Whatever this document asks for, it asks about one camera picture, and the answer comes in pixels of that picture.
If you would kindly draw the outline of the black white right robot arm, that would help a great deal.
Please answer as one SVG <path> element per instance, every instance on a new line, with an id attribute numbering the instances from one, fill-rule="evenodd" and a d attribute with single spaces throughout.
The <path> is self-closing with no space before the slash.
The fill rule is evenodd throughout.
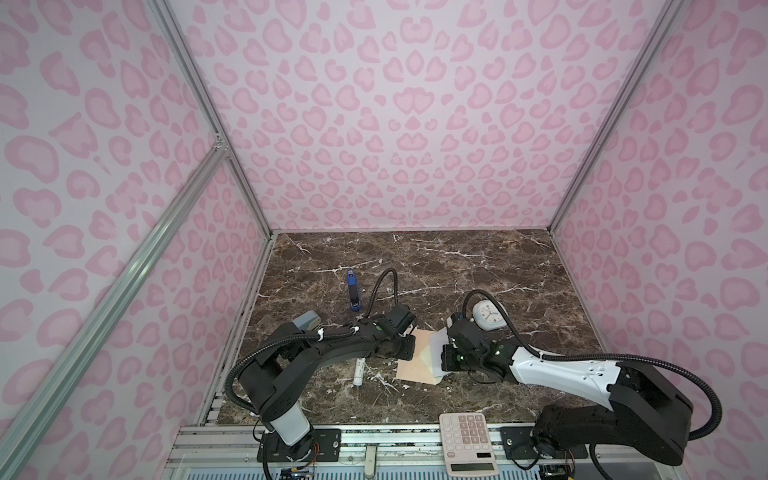
<path id="1" fill-rule="evenodd" d="M 548 405 L 538 416 L 529 445 L 553 456 L 580 445 L 632 447 L 670 466 L 683 462 L 691 402 L 647 363 L 616 360 L 558 362 L 528 352 L 519 341 L 492 340 L 474 322 L 453 314 L 441 367 L 559 390 L 588 400 L 586 407 Z"/>

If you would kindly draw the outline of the white glue stick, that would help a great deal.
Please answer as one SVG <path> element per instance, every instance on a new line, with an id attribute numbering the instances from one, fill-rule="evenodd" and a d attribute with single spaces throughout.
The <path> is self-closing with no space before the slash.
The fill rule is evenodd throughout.
<path id="1" fill-rule="evenodd" d="M 363 385 L 364 374 L 366 368 L 366 361 L 364 358 L 358 358 L 355 362 L 355 369 L 353 375 L 353 385 L 360 387 Z"/>

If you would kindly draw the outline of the peach pink envelope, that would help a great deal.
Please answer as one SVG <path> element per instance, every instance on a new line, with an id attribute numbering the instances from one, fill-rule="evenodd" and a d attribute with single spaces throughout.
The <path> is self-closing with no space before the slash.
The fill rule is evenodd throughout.
<path id="1" fill-rule="evenodd" d="M 434 375 L 430 340 L 434 331 L 416 329 L 415 348 L 411 360 L 399 360 L 395 378 L 401 381 L 438 385 L 442 378 Z"/>

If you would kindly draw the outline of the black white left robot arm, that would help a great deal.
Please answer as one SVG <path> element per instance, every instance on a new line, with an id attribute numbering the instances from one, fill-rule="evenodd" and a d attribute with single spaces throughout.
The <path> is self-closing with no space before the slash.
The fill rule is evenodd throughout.
<path id="1" fill-rule="evenodd" d="M 229 371 L 225 394 L 255 414 L 283 445 L 304 451 L 313 443 L 313 427 L 298 400 L 313 375 L 350 359 L 412 359 L 415 337 L 407 331 L 415 320 L 407 306 L 396 305 L 383 315 L 315 331 L 283 324 Z"/>

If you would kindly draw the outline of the white letter paper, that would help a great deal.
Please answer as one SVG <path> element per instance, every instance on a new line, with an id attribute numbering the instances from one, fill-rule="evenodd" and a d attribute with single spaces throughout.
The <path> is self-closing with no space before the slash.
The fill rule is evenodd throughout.
<path id="1" fill-rule="evenodd" d="M 431 366 L 430 370 L 432 372 L 432 375 L 435 378 L 442 378 L 449 374 L 448 371 L 445 371 L 442 368 L 442 353 L 443 348 L 445 347 L 444 343 L 441 344 L 430 344 L 430 361 Z"/>

